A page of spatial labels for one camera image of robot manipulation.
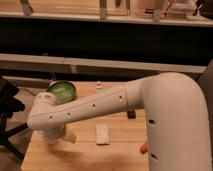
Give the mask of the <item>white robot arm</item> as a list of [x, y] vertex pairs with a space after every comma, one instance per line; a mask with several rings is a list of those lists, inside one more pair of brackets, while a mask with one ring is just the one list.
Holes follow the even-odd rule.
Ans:
[[125, 82], [63, 105], [42, 92], [35, 97], [27, 125], [57, 138], [67, 123], [137, 109], [146, 113], [149, 171], [213, 171], [204, 94], [180, 73]]

